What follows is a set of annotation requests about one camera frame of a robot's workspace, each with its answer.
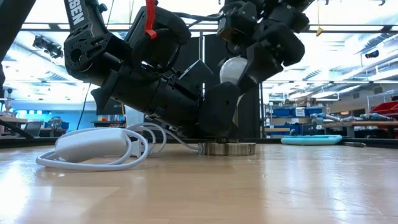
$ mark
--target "red tag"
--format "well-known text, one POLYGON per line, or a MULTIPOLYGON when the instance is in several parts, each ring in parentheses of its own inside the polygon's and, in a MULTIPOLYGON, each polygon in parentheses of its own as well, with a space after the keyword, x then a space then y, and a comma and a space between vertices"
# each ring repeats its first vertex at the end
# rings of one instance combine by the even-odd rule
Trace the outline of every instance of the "red tag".
POLYGON ((145 23, 145 32, 151 39, 157 37, 156 32, 152 29, 155 22, 155 0, 146 0, 147 4, 147 20, 145 23))

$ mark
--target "blue tray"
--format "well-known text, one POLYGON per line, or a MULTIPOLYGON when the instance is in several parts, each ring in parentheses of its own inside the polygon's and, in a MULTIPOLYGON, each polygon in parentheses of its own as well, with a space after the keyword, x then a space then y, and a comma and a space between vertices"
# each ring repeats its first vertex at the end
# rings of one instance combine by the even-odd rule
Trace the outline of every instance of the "blue tray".
POLYGON ((299 146, 327 146, 337 144, 342 139, 340 135, 284 136, 281 142, 299 146))

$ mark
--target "blue wall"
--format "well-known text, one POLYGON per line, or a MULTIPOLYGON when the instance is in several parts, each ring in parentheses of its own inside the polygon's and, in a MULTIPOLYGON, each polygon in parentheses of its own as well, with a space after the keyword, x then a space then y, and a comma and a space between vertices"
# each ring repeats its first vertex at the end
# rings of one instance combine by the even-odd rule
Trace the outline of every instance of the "blue wall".
MULTIPOLYGON (((64 122, 69 123, 67 132, 74 131, 77 128, 81 111, 52 111, 52 114, 20 114, 20 118, 39 119, 43 122, 49 121, 51 118, 59 116, 64 122)), ((95 111, 85 111, 81 118, 79 129, 94 128, 92 121, 97 120, 95 111)))

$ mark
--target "white cable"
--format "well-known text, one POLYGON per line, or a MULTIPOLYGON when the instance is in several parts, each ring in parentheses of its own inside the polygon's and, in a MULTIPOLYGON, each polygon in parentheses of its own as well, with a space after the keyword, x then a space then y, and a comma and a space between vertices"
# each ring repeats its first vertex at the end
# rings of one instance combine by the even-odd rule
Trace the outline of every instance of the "white cable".
POLYGON ((126 129, 118 129, 118 128, 88 128, 88 129, 81 129, 78 131, 73 131, 67 134, 64 134, 63 136, 59 137, 57 141, 55 142, 55 145, 59 142, 59 140, 73 136, 76 134, 82 134, 82 133, 87 133, 89 131, 96 131, 100 129, 117 129, 117 130, 123 130, 127 136, 125 138, 126 140, 126 145, 127 145, 127 150, 124 153, 124 155, 119 158, 116 161, 107 163, 107 164, 82 164, 82 163, 73 163, 73 162, 67 162, 63 160, 62 158, 59 157, 55 153, 55 151, 52 152, 47 152, 45 154, 40 155, 38 158, 36 158, 36 163, 42 166, 48 166, 48 167, 57 167, 57 168, 62 168, 62 169, 78 169, 78 170, 90 170, 90 171, 114 171, 114 170, 124 170, 124 169, 130 169, 134 166, 139 165, 148 155, 153 155, 161 152, 166 145, 167 142, 167 135, 171 135, 173 138, 175 138, 179 143, 183 144, 185 147, 193 150, 199 150, 199 147, 194 147, 190 146, 187 143, 183 142, 178 136, 176 136, 173 132, 163 129, 157 124, 154 123, 141 123, 141 124, 135 124, 130 127, 127 127, 126 129), (151 147, 149 148, 149 143, 147 140, 137 133, 136 131, 147 131, 151 137, 152 137, 152 144, 151 147), (160 131, 163 135, 163 141, 162 144, 160 145, 159 150, 152 152, 155 148, 156 145, 156 136, 153 133, 153 131, 160 131), (138 159, 132 162, 125 163, 131 156, 132 150, 133 150, 133 145, 128 137, 134 137, 137 138, 139 141, 139 145, 144 146, 144 152, 142 153, 142 156, 140 156, 138 159))

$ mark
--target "ceiling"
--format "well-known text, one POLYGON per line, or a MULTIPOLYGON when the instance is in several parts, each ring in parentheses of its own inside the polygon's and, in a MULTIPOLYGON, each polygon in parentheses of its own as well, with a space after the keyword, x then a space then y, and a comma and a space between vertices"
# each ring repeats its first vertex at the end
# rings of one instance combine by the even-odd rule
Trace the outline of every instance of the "ceiling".
MULTIPOLYGON (((105 3, 109 9, 113 2, 112 0, 99 1, 105 3)), ((311 29, 317 29, 318 23, 335 25, 322 26, 325 30, 347 31, 380 30, 383 26, 375 25, 398 25, 395 0, 387 0, 385 5, 378 6, 380 3, 381 1, 373 0, 330 0, 329 4, 325 5, 325 1, 321 0, 319 4, 313 3, 305 13, 314 25, 311 29), (338 26, 353 24, 359 26, 338 26)), ((110 10, 103 13, 105 21, 109 20, 110 24, 129 23, 131 5, 131 21, 133 21, 139 8, 145 5, 145 0, 115 0, 111 16, 109 17, 110 10)), ((213 14, 221 8, 218 0, 159 0, 159 6, 170 11, 199 15, 213 14)), ((65 6, 61 0, 37 0, 26 20, 26 23, 63 24, 67 22, 65 6)), ((124 38, 126 32, 114 32, 114 34, 124 38)), ((5 86, 14 89, 12 97, 32 101, 41 99, 52 103, 82 102, 88 84, 69 76, 63 66, 63 59, 51 60, 46 53, 33 47, 32 43, 36 35, 63 45, 68 32, 43 30, 19 32, 3 61, 6 74, 5 86)), ((323 81, 395 80, 394 75, 398 75, 397 57, 395 57, 398 56, 397 35, 324 33, 316 37, 315 34, 304 33, 299 34, 298 37, 306 48, 303 60, 285 68, 284 72, 273 76, 268 79, 268 83, 263 84, 263 88, 275 96, 287 93, 297 95, 303 91, 311 91, 314 95, 336 86, 334 83, 323 81), (364 54, 376 49, 380 51, 378 58, 365 58, 364 54), (299 82, 282 83, 283 81, 299 82)))

